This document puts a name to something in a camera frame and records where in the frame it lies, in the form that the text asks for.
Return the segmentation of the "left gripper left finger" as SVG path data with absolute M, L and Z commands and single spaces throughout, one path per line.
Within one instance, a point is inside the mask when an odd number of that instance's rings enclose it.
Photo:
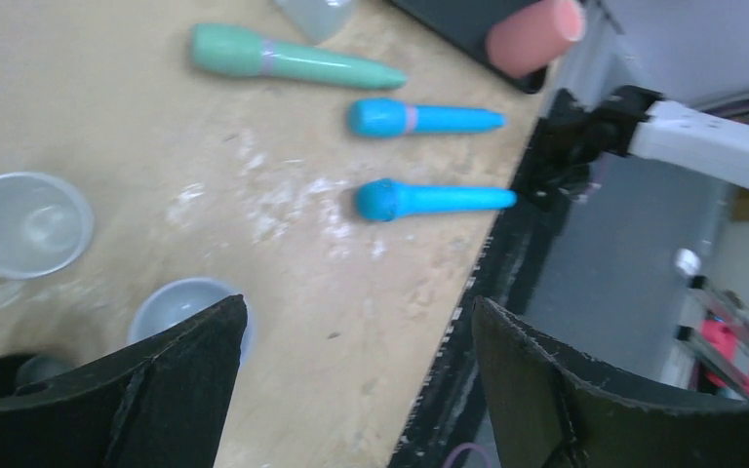
M 0 399 L 0 467 L 211 467 L 240 367 L 192 325 Z

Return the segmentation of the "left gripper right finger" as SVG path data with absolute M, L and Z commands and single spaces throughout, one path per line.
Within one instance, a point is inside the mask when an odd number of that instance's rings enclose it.
M 619 369 L 486 298 L 472 330 L 504 467 L 749 467 L 749 402 Z

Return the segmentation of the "light grey mug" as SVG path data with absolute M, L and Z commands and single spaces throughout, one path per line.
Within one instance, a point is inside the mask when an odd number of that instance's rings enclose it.
M 254 340 L 251 306 L 237 289 L 211 277 L 173 281 L 153 292 L 138 308 L 126 339 L 128 346 L 153 336 L 175 335 L 194 325 L 215 342 L 216 350 L 244 366 Z

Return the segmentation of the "brown mug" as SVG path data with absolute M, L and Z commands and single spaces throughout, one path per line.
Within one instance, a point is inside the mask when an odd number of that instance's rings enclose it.
M 0 399 L 46 390 L 50 379 L 74 369 L 71 362 L 50 354 L 20 352 L 0 356 Z

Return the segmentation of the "dark blue-grey mug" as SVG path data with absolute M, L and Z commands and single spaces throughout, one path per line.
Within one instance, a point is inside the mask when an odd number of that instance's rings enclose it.
M 66 180 L 38 172 L 0 175 L 0 278 L 59 271 L 88 249 L 94 232 L 88 200 Z

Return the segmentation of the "pink mug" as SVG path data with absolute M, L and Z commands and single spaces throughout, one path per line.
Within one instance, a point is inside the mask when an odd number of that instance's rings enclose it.
M 492 26 L 486 52 L 493 67 L 522 78 L 565 54 L 585 32 L 586 14 L 579 1 L 537 1 Z

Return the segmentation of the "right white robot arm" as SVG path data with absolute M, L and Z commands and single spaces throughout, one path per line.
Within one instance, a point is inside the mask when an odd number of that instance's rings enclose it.
M 560 90 L 532 138 L 530 191 L 579 194 L 604 153 L 659 161 L 749 189 L 749 125 L 626 85 L 594 108 Z

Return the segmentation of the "black base bar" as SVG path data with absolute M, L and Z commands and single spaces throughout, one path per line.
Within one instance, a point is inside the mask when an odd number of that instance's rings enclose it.
M 391 455 L 391 467 L 440 467 L 454 447 L 470 442 L 487 414 L 472 334 L 476 299 L 490 298 L 523 312 L 534 292 L 554 238 L 571 207 L 551 183 L 545 145 L 558 126 L 540 118 L 510 186 L 517 204 L 495 219 L 445 331 L 433 362 L 412 403 Z

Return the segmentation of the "blue toy microphone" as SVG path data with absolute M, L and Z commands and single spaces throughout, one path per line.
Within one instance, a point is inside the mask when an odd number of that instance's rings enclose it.
M 357 214 L 387 222 L 411 215 L 433 215 L 510 208 L 518 201 L 509 189 L 407 184 L 382 178 L 361 185 L 353 197 Z

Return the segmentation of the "blue microphone pink band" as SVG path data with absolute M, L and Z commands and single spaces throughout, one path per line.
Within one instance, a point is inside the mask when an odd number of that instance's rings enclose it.
M 410 104 L 392 98 L 366 98 L 346 112 L 349 130 L 360 137 L 479 134 L 506 124 L 504 115 L 483 108 Z

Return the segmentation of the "green toy microphone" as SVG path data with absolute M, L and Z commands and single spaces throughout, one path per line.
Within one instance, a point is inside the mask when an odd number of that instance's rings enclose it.
M 364 90 L 399 89 L 408 81 L 405 72 L 378 61 L 221 23 L 191 27 L 190 58 L 204 71 L 229 77 L 274 77 Z

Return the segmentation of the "black tray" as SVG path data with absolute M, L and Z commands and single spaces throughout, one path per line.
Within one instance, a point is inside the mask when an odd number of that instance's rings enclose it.
M 491 65 L 486 51 L 486 39 L 493 26 L 531 5 L 538 4 L 538 1 L 395 0 L 389 1 L 389 4 L 518 91 L 534 95 L 544 87 L 549 65 L 543 65 L 521 78 L 513 78 Z

